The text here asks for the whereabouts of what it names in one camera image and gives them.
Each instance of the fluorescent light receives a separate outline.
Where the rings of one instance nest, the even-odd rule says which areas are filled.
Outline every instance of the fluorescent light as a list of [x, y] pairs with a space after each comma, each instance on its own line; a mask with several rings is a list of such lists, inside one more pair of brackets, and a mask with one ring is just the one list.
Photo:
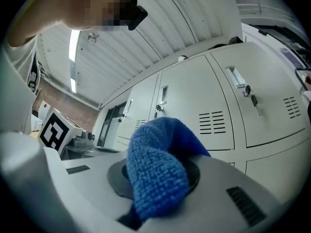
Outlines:
[[80, 34], [79, 30], [71, 30], [70, 43], [69, 43], [69, 59], [71, 59], [73, 62], [76, 61], [76, 52], [79, 34]]
[[73, 93], [76, 93], [76, 81], [74, 79], [70, 79], [71, 90]]

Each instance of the ceiling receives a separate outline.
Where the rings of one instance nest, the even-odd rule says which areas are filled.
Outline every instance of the ceiling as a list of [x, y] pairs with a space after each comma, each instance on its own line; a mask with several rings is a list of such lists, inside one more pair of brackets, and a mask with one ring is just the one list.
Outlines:
[[[138, 0], [148, 17], [134, 30], [81, 32], [75, 76], [77, 96], [96, 105], [167, 56], [218, 36], [242, 36], [235, 0]], [[91, 44], [87, 36], [98, 35]], [[38, 39], [43, 67], [64, 87], [70, 87], [71, 30], [52, 27]]]

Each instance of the microfiber cloth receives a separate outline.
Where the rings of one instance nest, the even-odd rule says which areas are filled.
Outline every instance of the microfiber cloth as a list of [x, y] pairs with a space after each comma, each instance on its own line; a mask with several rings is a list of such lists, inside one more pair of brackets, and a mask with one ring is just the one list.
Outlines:
[[178, 119], [161, 117], [133, 134], [126, 161], [133, 186], [134, 208], [142, 221], [166, 215], [189, 191], [182, 164], [171, 153], [210, 156], [202, 143]]

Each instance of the locker key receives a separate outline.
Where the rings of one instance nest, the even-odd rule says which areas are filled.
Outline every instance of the locker key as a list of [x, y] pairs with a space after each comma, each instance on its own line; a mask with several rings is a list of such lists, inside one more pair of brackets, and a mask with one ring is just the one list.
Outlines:
[[250, 93], [251, 93], [251, 87], [247, 85], [245, 88], [245, 91], [243, 91], [243, 96], [248, 97]]
[[255, 108], [257, 109], [257, 111], [258, 111], [258, 115], [260, 116], [260, 112], [259, 112], [259, 109], [258, 109], [258, 107], [257, 107], [258, 101], [257, 101], [257, 98], [255, 97], [255, 95], [252, 95], [252, 102], [253, 102], [254, 107], [255, 107]]

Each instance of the person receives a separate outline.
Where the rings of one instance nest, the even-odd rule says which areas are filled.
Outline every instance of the person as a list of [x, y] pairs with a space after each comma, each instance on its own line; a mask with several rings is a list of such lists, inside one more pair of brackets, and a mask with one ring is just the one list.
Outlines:
[[[74, 30], [125, 25], [136, 6], [137, 0], [28, 0], [7, 31], [3, 50], [28, 85], [39, 33], [60, 23]], [[31, 113], [19, 131], [31, 133], [30, 118]]]

